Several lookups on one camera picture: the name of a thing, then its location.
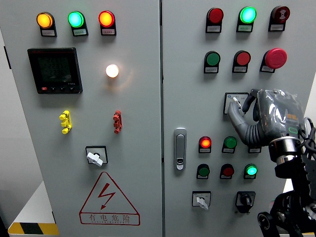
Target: gray metal panel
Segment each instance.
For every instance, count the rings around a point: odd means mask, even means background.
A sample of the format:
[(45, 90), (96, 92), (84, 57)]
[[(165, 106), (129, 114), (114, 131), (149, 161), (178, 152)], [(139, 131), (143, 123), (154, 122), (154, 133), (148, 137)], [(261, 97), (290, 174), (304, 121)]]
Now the gray metal panel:
[[(245, 6), (257, 9), (252, 33), (236, 33), (239, 11)], [(286, 5), (291, 15), (285, 31), (268, 33), (272, 9)], [(316, 65), (315, 1), (232, 1), (165, 0), (163, 22), (163, 91), (164, 91), (164, 168), (165, 168), (165, 231), (174, 236), (261, 236), (257, 214), (269, 211), (270, 202), (283, 190), (285, 181), (275, 177), (275, 164), (268, 148), (261, 154), (248, 154), (238, 138), (235, 154), (221, 153), (227, 136), (237, 137), (227, 116), (223, 115), (225, 92), (249, 92), (252, 88), (280, 88), (297, 93), (306, 107)], [(224, 12), (222, 32), (205, 34), (209, 9)], [(286, 50), (286, 64), (274, 74), (260, 73), (263, 55), (269, 49)], [(203, 61), (207, 52), (221, 55), (218, 74), (204, 74)], [(251, 54), (247, 74), (232, 74), (233, 58), (239, 50)], [(252, 113), (247, 114), (252, 120)], [(187, 130), (186, 169), (173, 168), (173, 131)], [(198, 154), (198, 140), (212, 139), (212, 153)], [(197, 180), (197, 166), (210, 167), (208, 180)], [(220, 180), (225, 163), (235, 168), (232, 180)], [(255, 180), (244, 180), (244, 167), (258, 166)], [(211, 205), (206, 212), (192, 207), (192, 191), (211, 191)], [(250, 214), (236, 213), (237, 191), (255, 191)]]
[[(89, 36), (72, 36), (67, 17), (74, 10), (84, 14)], [(103, 10), (116, 17), (116, 37), (100, 35)], [(57, 38), (40, 36), (36, 16), (43, 11), (54, 16)], [(0, 26), (61, 236), (160, 237), (159, 1), (2, 0)], [(27, 55), (32, 47), (75, 47), (83, 93), (37, 94)], [(105, 75), (109, 64), (120, 69), (114, 80)], [(63, 135), (58, 117), (66, 109), (73, 129)], [(116, 110), (122, 112), (120, 134), (114, 134)], [(109, 163), (102, 167), (87, 164), (85, 147), (95, 145), (107, 146)], [(80, 223), (79, 211), (102, 171), (137, 209), (140, 226)]]

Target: red indicator light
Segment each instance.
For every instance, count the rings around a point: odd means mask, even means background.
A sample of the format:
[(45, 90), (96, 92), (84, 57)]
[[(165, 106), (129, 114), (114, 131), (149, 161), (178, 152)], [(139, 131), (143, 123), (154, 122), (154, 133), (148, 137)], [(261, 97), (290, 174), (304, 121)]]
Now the red indicator light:
[(265, 62), (269, 68), (278, 69), (282, 67), (287, 60), (287, 54), (282, 48), (273, 48), (268, 51)]
[(290, 16), (290, 9), (287, 6), (277, 6), (272, 10), (271, 16), (276, 23), (283, 24)]
[(203, 148), (209, 148), (212, 145), (212, 141), (209, 137), (201, 137), (199, 143)]
[(102, 11), (99, 14), (99, 22), (103, 27), (111, 27), (115, 22), (115, 17), (110, 11)]
[(242, 52), (237, 56), (237, 63), (241, 66), (247, 65), (250, 62), (250, 54)]
[(223, 170), (223, 175), (225, 175), (226, 177), (230, 177), (234, 174), (234, 169), (232, 167), (228, 167), (226, 169)]
[(220, 23), (224, 18), (224, 13), (222, 9), (220, 8), (212, 8), (209, 11), (208, 14), (208, 19), (213, 23), (213, 24), (218, 24)]

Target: red push button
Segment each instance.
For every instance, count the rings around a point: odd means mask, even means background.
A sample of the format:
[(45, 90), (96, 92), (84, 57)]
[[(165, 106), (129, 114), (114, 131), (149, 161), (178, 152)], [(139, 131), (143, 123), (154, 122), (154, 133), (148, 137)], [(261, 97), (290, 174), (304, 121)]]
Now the red push button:
[(250, 62), (250, 54), (248, 52), (242, 52), (237, 56), (237, 63), (241, 66), (247, 65)]
[(271, 16), (276, 23), (283, 24), (290, 16), (290, 9), (287, 6), (277, 6), (272, 10)]
[(220, 179), (232, 179), (234, 174), (234, 168), (231, 164), (224, 164), (221, 168)]
[(268, 51), (265, 62), (269, 68), (278, 69), (282, 67), (287, 60), (287, 54), (282, 48), (273, 48)]
[(228, 168), (224, 169), (223, 175), (225, 175), (226, 177), (230, 177), (230, 176), (232, 176), (234, 174), (234, 172), (235, 171), (234, 171), (233, 168), (228, 167)]
[(220, 23), (224, 18), (224, 13), (222, 9), (220, 8), (212, 8), (209, 11), (208, 14), (208, 19), (213, 23), (213, 24), (218, 24)]

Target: lightning bolt symbol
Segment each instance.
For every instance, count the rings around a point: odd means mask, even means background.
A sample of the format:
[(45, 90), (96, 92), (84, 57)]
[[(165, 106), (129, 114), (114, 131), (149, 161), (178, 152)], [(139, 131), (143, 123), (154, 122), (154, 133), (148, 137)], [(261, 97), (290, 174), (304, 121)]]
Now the lightning bolt symbol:
[(104, 209), (106, 207), (106, 204), (111, 200), (111, 198), (114, 196), (115, 193), (110, 193), (110, 194), (104, 194), (105, 190), (110, 186), (109, 183), (106, 183), (106, 185), (104, 186), (104, 188), (102, 189), (101, 193), (99, 194), (98, 198), (101, 197), (106, 197), (106, 196), (110, 196), (110, 198), (107, 200), (107, 202), (104, 205), (101, 205), (101, 210)]

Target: yellow terminal connector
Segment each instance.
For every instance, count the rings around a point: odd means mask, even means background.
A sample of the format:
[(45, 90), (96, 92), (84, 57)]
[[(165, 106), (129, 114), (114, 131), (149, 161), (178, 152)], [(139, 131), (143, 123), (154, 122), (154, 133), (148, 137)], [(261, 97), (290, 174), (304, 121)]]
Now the yellow terminal connector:
[(70, 129), (73, 127), (71, 123), (71, 118), (70, 118), (70, 112), (68, 110), (65, 110), (60, 116), (59, 119), (62, 121), (61, 126), (64, 127), (62, 130), (63, 134), (67, 134)]

